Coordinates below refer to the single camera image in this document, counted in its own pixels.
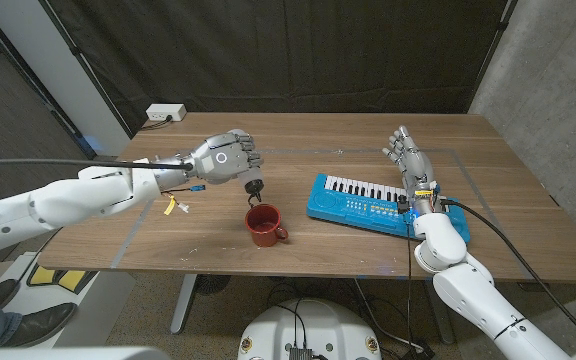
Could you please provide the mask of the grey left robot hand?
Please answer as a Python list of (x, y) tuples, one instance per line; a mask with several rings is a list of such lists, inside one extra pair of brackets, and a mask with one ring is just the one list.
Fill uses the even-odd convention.
[(255, 150), (253, 137), (241, 129), (206, 138), (183, 162), (192, 165), (190, 176), (214, 185), (234, 178), (242, 186), (263, 180), (261, 155)]

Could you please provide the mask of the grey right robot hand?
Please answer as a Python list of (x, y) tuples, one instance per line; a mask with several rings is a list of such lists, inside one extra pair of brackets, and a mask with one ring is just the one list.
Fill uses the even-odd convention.
[(432, 213), (434, 170), (428, 156), (418, 148), (405, 126), (394, 131), (389, 137), (389, 146), (382, 152), (401, 172), (412, 208), (420, 215)]

